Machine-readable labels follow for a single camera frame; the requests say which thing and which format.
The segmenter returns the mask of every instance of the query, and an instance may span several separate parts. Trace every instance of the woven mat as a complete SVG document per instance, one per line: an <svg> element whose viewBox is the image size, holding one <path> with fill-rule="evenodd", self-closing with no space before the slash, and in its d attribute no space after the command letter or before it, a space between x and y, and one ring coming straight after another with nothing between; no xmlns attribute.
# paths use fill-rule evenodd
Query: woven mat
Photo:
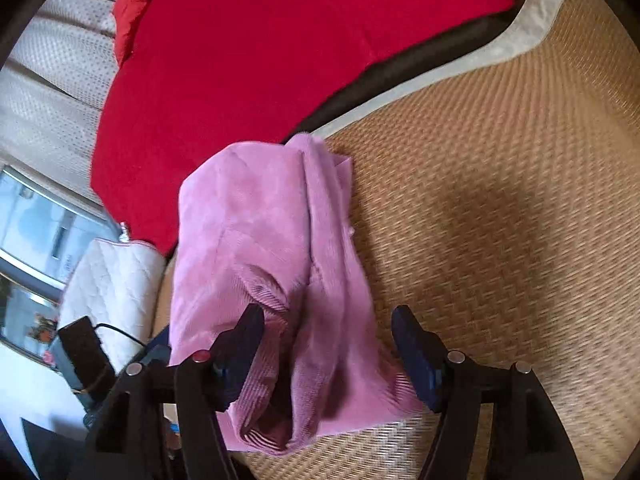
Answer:
<svg viewBox="0 0 640 480"><path fill-rule="evenodd" d="M640 438L640 54L602 0L567 0L510 62L425 88L329 139L352 155L356 247L380 337L409 304L482 364L534 364L586 479ZM470 478L486 461L482 412ZM414 479L436 416L336 437L262 480Z"/></svg>

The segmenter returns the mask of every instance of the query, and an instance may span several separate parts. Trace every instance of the window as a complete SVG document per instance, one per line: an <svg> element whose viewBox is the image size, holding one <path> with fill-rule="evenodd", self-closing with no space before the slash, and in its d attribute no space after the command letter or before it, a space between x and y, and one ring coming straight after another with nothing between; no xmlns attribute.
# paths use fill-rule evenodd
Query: window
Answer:
<svg viewBox="0 0 640 480"><path fill-rule="evenodd" d="M0 172L0 341L52 364L58 302L89 242L117 240L107 221L11 168Z"/></svg>
<svg viewBox="0 0 640 480"><path fill-rule="evenodd" d="M17 351L52 365L47 350L58 325L58 306L0 276L0 338Z"/></svg>

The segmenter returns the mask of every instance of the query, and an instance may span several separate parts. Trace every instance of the white quilted pillow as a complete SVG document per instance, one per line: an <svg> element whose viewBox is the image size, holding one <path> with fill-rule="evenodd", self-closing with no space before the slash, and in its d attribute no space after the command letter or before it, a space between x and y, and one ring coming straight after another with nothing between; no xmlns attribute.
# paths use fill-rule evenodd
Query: white quilted pillow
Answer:
<svg viewBox="0 0 640 480"><path fill-rule="evenodd" d="M147 243L92 240L66 285L58 326L89 316L94 326L108 323L148 341L165 265L162 254ZM96 332L116 373L140 350L115 330Z"/></svg>

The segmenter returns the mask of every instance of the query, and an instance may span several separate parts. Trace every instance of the red cushion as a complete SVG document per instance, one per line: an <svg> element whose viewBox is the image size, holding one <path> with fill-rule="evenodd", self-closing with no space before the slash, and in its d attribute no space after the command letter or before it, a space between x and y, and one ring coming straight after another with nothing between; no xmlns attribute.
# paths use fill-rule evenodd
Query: red cushion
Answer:
<svg viewBox="0 0 640 480"><path fill-rule="evenodd" d="M281 141L366 67L513 3L151 0L104 107L92 186L165 253L180 184L210 156Z"/></svg>

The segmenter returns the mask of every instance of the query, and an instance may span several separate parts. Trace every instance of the pink towel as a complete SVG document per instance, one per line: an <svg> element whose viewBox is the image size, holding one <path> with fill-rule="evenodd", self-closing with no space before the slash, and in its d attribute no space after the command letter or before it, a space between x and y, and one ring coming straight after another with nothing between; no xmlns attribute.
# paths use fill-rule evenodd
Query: pink towel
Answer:
<svg viewBox="0 0 640 480"><path fill-rule="evenodd" d="M285 454L422 409L376 339L350 198L351 160L307 134L233 144L182 184L171 364L264 306L242 393L218 414L230 450Z"/></svg>

